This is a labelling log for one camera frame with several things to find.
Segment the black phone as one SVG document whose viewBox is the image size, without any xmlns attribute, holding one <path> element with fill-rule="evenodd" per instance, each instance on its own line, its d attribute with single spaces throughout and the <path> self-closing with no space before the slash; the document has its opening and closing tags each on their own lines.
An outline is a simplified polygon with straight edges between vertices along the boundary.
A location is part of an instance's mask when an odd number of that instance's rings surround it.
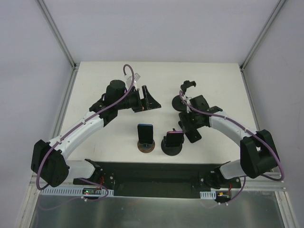
<svg viewBox="0 0 304 228">
<path fill-rule="evenodd" d="M 182 121 L 178 121 L 178 124 L 190 143 L 195 143 L 202 139 L 202 136 L 200 135 L 199 131 L 192 124 L 183 123 Z"/>
</svg>

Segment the black tall phone stand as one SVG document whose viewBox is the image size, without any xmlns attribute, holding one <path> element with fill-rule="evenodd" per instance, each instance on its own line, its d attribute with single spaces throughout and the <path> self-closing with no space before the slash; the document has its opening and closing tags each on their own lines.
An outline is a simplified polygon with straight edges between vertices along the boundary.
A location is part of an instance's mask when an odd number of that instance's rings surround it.
<svg viewBox="0 0 304 228">
<path fill-rule="evenodd" d="M 182 90 L 183 94 L 186 93 L 187 89 L 190 87 L 195 87 L 196 82 L 195 81 L 189 81 L 186 80 L 183 82 L 183 84 L 180 86 L 180 89 Z M 179 95 L 175 96 L 171 102 L 173 109 L 179 112 L 185 112 L 187 111 L 187 106 L 182 102 Z"/>
</svg>

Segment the purple phone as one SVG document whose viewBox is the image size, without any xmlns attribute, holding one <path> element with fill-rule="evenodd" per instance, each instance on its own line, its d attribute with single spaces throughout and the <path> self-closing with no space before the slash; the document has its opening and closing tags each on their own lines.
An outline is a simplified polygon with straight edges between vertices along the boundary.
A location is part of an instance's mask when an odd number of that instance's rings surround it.
<svg viewBox="0 0 304 228">
<path fill-rule="evenodd" d="M 166 147 L 179 147 L 183 144 L 183 141 L 183 131 L 169 131 L 166 133 L 166 140 L 164 144 Z"/>
</svg>

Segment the blue phone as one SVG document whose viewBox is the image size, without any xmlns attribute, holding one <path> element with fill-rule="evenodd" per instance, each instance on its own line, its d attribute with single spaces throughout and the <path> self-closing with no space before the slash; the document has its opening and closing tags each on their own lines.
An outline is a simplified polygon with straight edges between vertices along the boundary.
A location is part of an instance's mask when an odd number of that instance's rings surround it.
<svg viewBox="0 0 304 228">
<path fill-rule="evenodd" d="M 153 143 L 153 125 L 152 124 L 138 124 L 138 141 L 140 144 L 151 145 Z"/>
</svg>

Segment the black clamp phone stand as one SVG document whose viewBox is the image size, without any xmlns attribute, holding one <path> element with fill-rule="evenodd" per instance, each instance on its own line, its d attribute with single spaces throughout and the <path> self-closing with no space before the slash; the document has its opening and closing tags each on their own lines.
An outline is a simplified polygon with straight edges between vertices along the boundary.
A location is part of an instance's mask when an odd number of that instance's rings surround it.
<svg viewBox="0 0 304 228">
<path fill-rule="evenodd" d="M 166 147 L 165 144 L 164 144 L 165 140 L 166 140 L 166 135 L 163 137 L 163 140 L 161 142 L 161 149 L 166 155 L 176 156 L 181 152 L 183 144 L 179 147 Z"/>
</svg>

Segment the brown base phone stand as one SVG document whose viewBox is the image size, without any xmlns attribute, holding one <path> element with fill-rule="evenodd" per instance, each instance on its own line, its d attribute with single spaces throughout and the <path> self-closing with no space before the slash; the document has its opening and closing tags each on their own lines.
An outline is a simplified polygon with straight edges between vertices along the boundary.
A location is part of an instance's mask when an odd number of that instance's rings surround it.
<svg viewBox="0 0 304 228">
<path fill-rule="evenodd" d="M 151 153 L 155 148 L 155 141 L 152 144 L 137 143 L 138 150 L 142 153 Z"/>
</svg>

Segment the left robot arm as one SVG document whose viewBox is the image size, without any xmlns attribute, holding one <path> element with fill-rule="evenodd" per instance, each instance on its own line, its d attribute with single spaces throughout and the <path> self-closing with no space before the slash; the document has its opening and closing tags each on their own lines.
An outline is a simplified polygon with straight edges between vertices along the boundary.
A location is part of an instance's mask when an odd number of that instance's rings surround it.
<svg viewBox="0 0 304 228">
<path fill-rule="evenodd" d="M 137 89 L 121 80 L 113 80 L 106 92 L 85 116 L 72 128 L 47 142 L 35 143 L 31 170 L 36 173 L 36 184 L 43 179 L 47 186 L 57 187 L 67 179 L 85 179 L 95 185 L 100 181 L 101 168 L 90 159 L 69 161 L 71 153 L 90 135 L 106 127 L 118 112 L 132 109 L 135 113 L 161 108 L 144 85 Z"/>
</svg>

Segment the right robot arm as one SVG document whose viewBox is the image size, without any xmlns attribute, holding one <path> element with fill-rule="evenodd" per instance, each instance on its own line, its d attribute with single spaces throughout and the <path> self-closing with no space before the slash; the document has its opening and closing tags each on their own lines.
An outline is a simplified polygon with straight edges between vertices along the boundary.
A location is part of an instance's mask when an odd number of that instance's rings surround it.
<svg viewBox="0 0 304 228">
<path fill-rule="evenodd" d="M 202 137 L 201 127 L 215 129 L 240 148 L 240 158 L 228 161 L 204 177 L 205 184 L 220 189 L 228 185 L 233 178 L 266 176 L 266 172 L 278 166 L 279 157 L 272 135 L 267 130 L 250 130 L 231 119 L 219 107 L 210 107 L 206 99 L 199 95 L 195 98 L 175 96 L 172 107 L 179 112 L 179 126 L 190 143 Z"/>
</svg>

